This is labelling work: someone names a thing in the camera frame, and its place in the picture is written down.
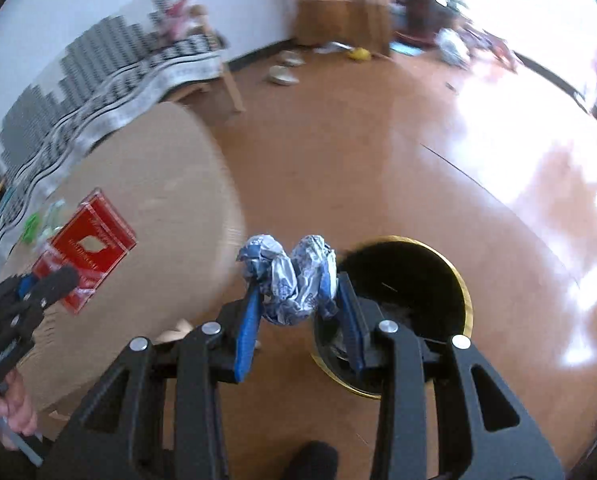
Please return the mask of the person left hand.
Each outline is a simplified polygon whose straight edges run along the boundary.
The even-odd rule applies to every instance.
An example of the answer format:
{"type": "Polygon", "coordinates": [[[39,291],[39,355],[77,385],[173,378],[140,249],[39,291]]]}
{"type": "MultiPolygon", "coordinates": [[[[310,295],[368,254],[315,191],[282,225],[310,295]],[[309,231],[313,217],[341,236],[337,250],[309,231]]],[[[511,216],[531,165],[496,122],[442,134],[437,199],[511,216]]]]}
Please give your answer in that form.
{"type": "MultiPolygon", "coordinates": [[[[0,396],[0,419],[7,419],[9,428],[16,434],[32,436],[37,431],[38,415],[22,374],[14,368],[7,374],[6,384],[8,390],[0,396]]],[[[12,446],[1,430],[0,440],[5,446],[12,446]]]]}

